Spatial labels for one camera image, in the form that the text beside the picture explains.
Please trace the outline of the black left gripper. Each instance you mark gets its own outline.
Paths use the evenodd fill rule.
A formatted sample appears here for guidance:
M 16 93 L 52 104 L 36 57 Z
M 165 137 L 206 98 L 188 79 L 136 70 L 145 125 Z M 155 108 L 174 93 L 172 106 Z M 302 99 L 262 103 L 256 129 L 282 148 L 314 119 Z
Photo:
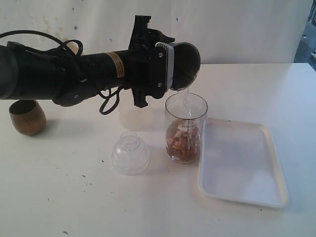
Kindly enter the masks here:
M 127 51 L 126 73 L 132 89 L 134 106 L 148 105 L 147 96 L 160 99 L 173 83 L 174 38 L 148 28 L 151 16 L 136 15 Z

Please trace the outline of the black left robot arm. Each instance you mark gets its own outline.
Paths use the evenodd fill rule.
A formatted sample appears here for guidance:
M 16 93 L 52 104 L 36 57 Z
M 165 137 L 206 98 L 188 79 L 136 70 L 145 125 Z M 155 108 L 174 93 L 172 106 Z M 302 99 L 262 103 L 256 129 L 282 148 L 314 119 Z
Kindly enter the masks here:
M 0 48 L 0 97 L 52 100 L 70 107 L 94 96 L 108 102 L 130 89 L 138 108 L 146 98 L 159 99 L 172 88 L 174 38 L 148 28 L 150 16 L 135 17 L 127 50 L 83 53 L 77 42 L 73 52 L 67 41 L 53 37 L 57 47 L 38 50 L 9 41 Z

